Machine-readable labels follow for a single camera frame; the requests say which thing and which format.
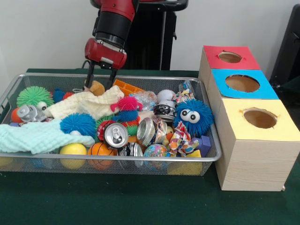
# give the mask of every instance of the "towel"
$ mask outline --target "towel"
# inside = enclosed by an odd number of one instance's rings
[[[61,119],[50,122],[31,122],[22,127],[0,125],[0,152],[27,151],[32,154],[49,153],[71,143],[87,147],[95,141],[91,136],[69,135],[60,130]]]
[[[101,96],[95,96],[91,92],[79,92],[48,107],[44,113],[48,117],[59,119],[73,113],[87,113],[98,120],[103,116],[112,115],[110,105],[117,103],[123,97],[124,93],[118,86],[111,87]]]

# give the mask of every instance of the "white wall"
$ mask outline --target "white wall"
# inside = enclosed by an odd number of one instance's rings
[[[172,69],[198,70],[202,45],[249,45],[270,75],[296,0],[190,0]],[[0,91],[27,68],[78,68],[97,9],[88,0],[2,0]]]
[[[263,72],[271,76],[298,0],[190,0],[178,12],[172,69],[198,70],[203,45],[248,45]]]

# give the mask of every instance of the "wooden box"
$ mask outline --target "wooden box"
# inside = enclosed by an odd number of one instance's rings
[[[221,189],[280,191],[300,151],[300,132],[282,102],[223,98],[218,118]]]
[[[206,89],[212,69],[261,70],[248,47],[204,46],[198,78]]]
[[[223,98],[278,99],[260,70],[212,69],[207,95],[216,123]]]

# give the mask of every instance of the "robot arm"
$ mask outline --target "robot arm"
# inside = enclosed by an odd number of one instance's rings
[[[124,45],[131,23],[138,9],[139,0],[90,0],[99,8],[93,35],[85,46],[85,58],[90,60],[85,86],[91,87],[94,66],[112,70],[106,89],[111,88],[116,73],[127,59]]]

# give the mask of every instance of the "wire mesh basket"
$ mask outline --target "wire mesh basket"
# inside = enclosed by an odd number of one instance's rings
[[[17,76],[0,98],[0,122],[6,124],[10,122],[11,113],[16,108],[16,99],[23,89],[40,86],[52,91],[59,87],[67,92],[73,88],[81,88],[85,79],[86,75],[66,74],[33,73]],[[195,97],[209,104],[203,83],[194,78],[118,76],[118,79],[156,94],[164,89],[177,92],[179,84],[189,80],[195,90]],[[95,80],[106,83],[108,76],[96,75]],[[221,147],[214,124],[206,136],[210,138],[211,149],[203,158],[0,153],[0,171],[202,176],[211,163],[221,157]]]

